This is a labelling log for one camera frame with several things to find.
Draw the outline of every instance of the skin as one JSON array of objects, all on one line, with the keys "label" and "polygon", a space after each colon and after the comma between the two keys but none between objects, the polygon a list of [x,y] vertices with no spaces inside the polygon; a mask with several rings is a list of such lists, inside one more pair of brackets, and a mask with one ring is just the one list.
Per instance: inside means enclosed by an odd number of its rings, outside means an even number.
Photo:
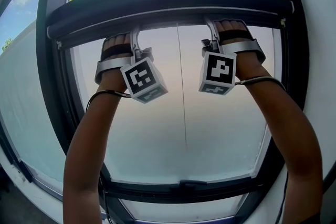
[{"label": "skin", "polygon": [[[216,22],[218,31],[246,30],[241,22]],[[222,45],[243,41],[236,38]],[[104,44],[104,49],[129,43],[129,35],[120,35]],[[237,54],[236,76],[245,80],[270,76],[254,52]],[[98,91],[124,92],[126,85],[119,70],[103,73]],[[288,169],[288,186],[283,223],[300,223],[318,214],[322,203],[322,158],[318,140],[308,119],[284,90],[271,81],[247,86],[262,111],[272,137]],[[64,223],[101,223],[98,197],[99,172],[103,164],[107,138],[120,97],[101,94],[91,103],[72,139],[65,163]]]}]

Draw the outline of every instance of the window frame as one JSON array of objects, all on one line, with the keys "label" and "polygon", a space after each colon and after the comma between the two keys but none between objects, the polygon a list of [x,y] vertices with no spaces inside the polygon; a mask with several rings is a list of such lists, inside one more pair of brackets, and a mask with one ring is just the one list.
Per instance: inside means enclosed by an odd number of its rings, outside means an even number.
[{"label": "window frame", "polygon": [[[75,33],[78,35],[82,35],[83,32],[78,31],[80,29],[73,29],[72,32],[67,33],[64,32],[64,29],[70,25],[73,26],[73,22],[76,20],[78,21],[78,17],[76,18],[76,16],[79,14],[77,9],[83,8],[83,6],[89,6],[92,1],[93,0],[74,0],[71,1],[71,3],[67,3],[67,0],[39,0],[38,5],[36,48],[41,88],[51,123],[65,153],[68,150],[72,136],[80,122],[80,119],[83,116],[84,111],[80,102],[79,93],[75,90],[77,85],[75,81],[74,69],[72,68],[71,54],[70,50],[68,49],[78,44],[74,42],[75,35],[72,35],[73,39],[65,38],[69,37],[69,34],[74,31],[77,31]],[[98,6],[97,1],[103,2],[104,0],[94,0],[96,6]],[[288,4],[284,5],[287,8],[284,8],[281,11],[281,14],[284,15],[286,21],[278,20],[276,23],[276,28],[281,30],[282,37],[282,82],[287,88],[289,95],[303,109],[307,90],[309,67],[307,28],[301,0],[286,1],[291,2],[291,5],[295,11],[293,14],[289,14],[288,10],[290,9],[288,8]],[[281,7],[281,1],[278,2],[280,3],[278,6],[274,5],[277,1],[272,2],[268,0],[267,2],[270,9],[277,9]],[[248,1],[245,1],[244,6],[247,6],[251,9]],[[263,16],[257,16],[257,21],[249,22],[249,19],[251,19],[252,15],[260,15],[260,13],[251,12],[245,9],[240,9],[238,13],[237,10],[239,10],[239,8],[234,9],[232,18],[244,18],[248,24],[255,26],[264,26],[265,24],[269,23],[269,21],[271,21],[270,18],[272,18],[272,16],[264,16],[265,14],[263,14]],[[91,16],[91,13],[84,14],[84,17],[88,16]],[[104,17],[97,16],[95,19],[97,20],[96,23],[99,23],[104,20]],[[89,25],[87,20],[83,20],[82,22],[87,24],[87,26]],[[89,35],[85,38],[86,40],[93,38],[99,39],[99,37],[92,37]],[[299,49],[294,46],[294,44],[297,43],[299,39],[301,44],[305,44],[305,49],[302,49],[302,47]],[[85,42],[84,40],[85,39],[81,39],[78,42],[83,43]],[[60,41],[66,41],[67,44],[71,44],[70,41],[72,41],[72,44],[67,46],[67,49],[60,50],[59,47],[62,46]],[[300,56],[300,63],[295,62],[295,59],[297,59],[298,56]],[[244,185],[244,193],[250,193],[235,216],[236,223],[244,222],[259,205],[278,177],[283,165],[283,157],[275,146],[273,140],[271,140],[257,177],[254,179],[251,178],[251,180],[247,180],[242,184]],[[127,189],[126,187],[129,188],[131,184],[113,183],[110,181],[111,177],[105,166],[102,168],[101,176],[104,185],[108,186],[107,201],[111,216],[120,223],[134,223],[134,219],[127,212],[122,203],[120,203],[118,199],[120,197],[123,199],[126,198],[129,200],[147,202],[181,203],[209,201],[214,199],[221,199],[223,197],[232,197],[237,193],[243,194],[242,189],[238,187],[240,186],[238,184],[234,184],[232,188],[227,188],[228,182],[211,183],[206,187],[196,185],[195,189],[197,191],[191,193],[180,191],[179,194],[172,194],[171,191],[169,191],[169,193],[165,191],[165,189],[167,189],[167,185],[136,185],[132,186],[134,187],[133,189]],[[218,193],[218,189],[216,189],[216,194],[214,194],[211,199],[209,199],[206,194],[207,191],[212,191],[211,188],[214,186],[213,184],[223,184],[221,187],[224,190]],[[147,190],[145,193],[147,195],[146,200],[141,198],[144,195],[143,190],[145,186]],[[158,198],[157,195],[159,194],[165,197]]]}]

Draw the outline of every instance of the frosted glass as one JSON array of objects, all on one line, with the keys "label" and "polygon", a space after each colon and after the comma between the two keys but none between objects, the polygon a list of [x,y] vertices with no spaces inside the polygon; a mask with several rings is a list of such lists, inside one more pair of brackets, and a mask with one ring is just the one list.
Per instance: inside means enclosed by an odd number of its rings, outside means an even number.
[{"label": "frosted glass", "polygon": [[234,216],[242,195],[193,204],[150,204],[121,200],[135,220],[152,222],[196,222]]},{"label": "frosted glass", "polygon": [[[254,172],[266,126],[261,112],[245,87],[236,87],[226,97],[198,92],[203,61],[201,39],[209,38],[210,31],[206,26],[183,26],[178,30],[181,61],[176,27],[139,34],[140,47],[153,48],[154,64],[169,92],[148,104],[121,100],[105,157],[113,181],[210,182]],[[264,66],[273,74],[272,29],[250,27],[250,31],[266,54]],[[102,40],[98,40],[72,49],[83,106],[97,89],[93,79],[101,45]]]},{"label": "frosted glass", "polygon": [[65,154],[45,107],[35,39],[34,22],[0,55],[0,111],[21,159],[52,185],[63,182]]}]

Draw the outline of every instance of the black window frame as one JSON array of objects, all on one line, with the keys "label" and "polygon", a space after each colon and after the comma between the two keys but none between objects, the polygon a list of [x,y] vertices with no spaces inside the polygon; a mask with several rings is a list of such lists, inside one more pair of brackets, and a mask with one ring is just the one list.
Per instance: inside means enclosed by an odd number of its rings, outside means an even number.
[{"label": "black window frame", "polygon": [[[47,111],[54,127],[60,145],[66,153],[72,136],[78,126],[84,111],[80,101],[77,85],[75,82],[74,69],[71,62],[69,48],[106,37],[110,32],[106,32],[99,27],[86,28],[92,23],[99,23],[110,18],[105,17],[106,11],[111,11],[111,7],[106,5],[106,0],[40,0],[37,14],[36,48],[38,70],[41,88],[45,99]],[[133,0],[143,5],[137,5],[146,12],[153,10],[154,5],[149,5],[144,0]],[[182,0],[174,2],[169,8],[178,8]],[[243,18],[247,24],[255,26],[268,26],[281,30],[282,37],[282,82],[288,90],[289,95],[303,109],[308,84],[308,37],[306,22],[304,19],[301,0],[262,0],[262,5],[258,2],[247,0],[237,1],[239,7],[250,10],[235,9],[233,0],[197,0],[197,6],[219,6],[219,1],[228,3],[233,7],[231,18]],[[158,4],[156,9],[163,9]],[[266,13],[254,12],[251,9],[264,10]],[[118,24],[131,24],[129,15],[138,13],[144,23],[149,23],[153,18],[147,14],[139,14],[141,10],[132,10],[131,13],[118,13]],[[165,14],[166,23],[173,20]],[[193,22],[199,20],[202,11],[195,12],[191,17]],[[179,17],[183,13],[177,12],[174,16]],[[104,26],[111,27],[115,21],[108,21]],[[300,39],[301,44],[306,44],[305,49],[293,46]],[[295,59],[300,56],[300,64]],[[154,203],[184,203],[201,202],[216,199],[223,199],[249,193],[246,200],[236,214],[235,222],[242,223],[259,205],[268,190],[278,177],[284,160],[271,140],[265,160],[256,178],[237,179],[222,183],[210,183],[207,186],[194,185],[193,191],[189,189],[177,188],[178,191],[171,191],[172,185],[141,185],[114,183],[110,180],[110,174],[105,166],[101,171],[104,187],[107,188],[108,207],[113,218],[120,223],[131,223],[134,219],[123,207],[120,199],[128,199],[142,202]]]}]

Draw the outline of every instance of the wire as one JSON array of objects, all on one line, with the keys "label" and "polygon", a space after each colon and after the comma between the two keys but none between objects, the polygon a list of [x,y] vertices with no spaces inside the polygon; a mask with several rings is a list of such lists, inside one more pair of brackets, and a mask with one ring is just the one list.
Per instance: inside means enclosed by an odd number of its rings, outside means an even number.
[{"label": "wire", "polygon": [[238,81],[235,83],[235,85],[252,85],[258,82],[262,82],[262,81],[272,81],[275,82],[277,85],[279,85],[280,87],[283,88],[283,90],[286,91],[285,86],[277,79],[273,78],[273,77],[268,77],[268,76],[260,76],[260,77],[253,77],[250,79],[246,79],[246,80],[242,80],[242,81]]},{"label": "wire", "polygon": [[184,87],[183,87],[183,75],[182,75],[182,59],[181,59],[181,44],[180,44],[180,35],[179,35],[179,23],[176,23],[176,29],[177,29],[177,38],[180,48],[180,67],[181,67],[181,80],[182,80],[182,100],[183,100],[183,114],[184,114],[184,141],[185,141],[185,147],[186,150],[188,150],[188,143],[187,143],[187,129],[185,124],[185,105],[184,105]]},{"label": "wire", "polygon": [[100,181],[100,185],[101,187],[103,188],[103,200],[104,200],[104,203],[105,203],[105,213],[106,213],[106,217],[107,217],[107,220],[110,224],[113,224],[112,223],[112,220],[111,220],[111,217],[110,217],[110,213],[109,213],[109,207],[107,206],[107,201],[106,201],[106,191],[105,191],[105,188],[104,188],[104,185],[103,185],[103,182],[101,180],[101,177],[99,176],[99,181]]},{"label": "wire", "polygon": [[282,215],[282,209],[283,209],[283,205],[285,203],[285,198],[286,198],[287,182],[288,182],[288,173],[287,173],[286,182],[285,182],[285,189],[283,191],[283,199],[282,199],[282,202],[281,202],[279,214],[278,214],[277,220],[275,221],[275,224],[279,223],[281,215]]},{"label": "wire", "polygon": [[98,95],[100,94],[103,94],[103,93],[107,93],[107,94],[112,94],[112,95],[116,95],[118,97],[125,97],[125,98],[132,98],[130,94],[128,93],[122,93],[122,92],[117,92],[117,91],[113,91],[113,90],[102,90],[102,91],[99,91],[99,92],[96,92],[93,96],[91,96],[87,106],[86,106],[86,109],[85,109],[85,112],[87,111],[87,109],[89,108],[89,105],[90,103],[93,101],[93,99],[95,97],[97,97]]}]

